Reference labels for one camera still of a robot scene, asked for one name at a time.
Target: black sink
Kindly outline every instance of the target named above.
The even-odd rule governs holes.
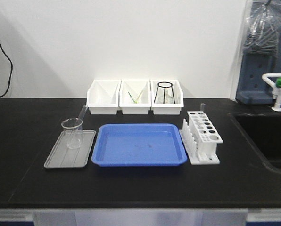
[[[262,160],[281,169],[281,115],[235,115],[234,118]]]

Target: blue plastic tray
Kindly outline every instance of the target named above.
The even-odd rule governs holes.
[[[187,160],[172,124],[106,124],[91,157],[99,166],[177,166]]]

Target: white test tube rack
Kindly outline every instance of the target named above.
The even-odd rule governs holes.
[[[217,130],[203,111],[187,113],[189,124],[183,119],[180,133],[191,164],[220,164],[216,148],[223,140]]]

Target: glass beaker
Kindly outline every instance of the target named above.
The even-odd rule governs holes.
[[[79,118],[69,118],[61,123],[68,148],[77,149],[81,147],[83,141],[82,123],[83,120]]]

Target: black countertop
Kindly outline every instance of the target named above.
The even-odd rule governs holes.
[[[107,123],[172,123],[206,103],[224,140],[220,165],[45,169],[62,128],[85,99],[0,99],[0,208],[281,208],[281,174],[268,170],[229,113],[281,114],[228,99],[185,99],[180,115],[90,115],[83,129]]]

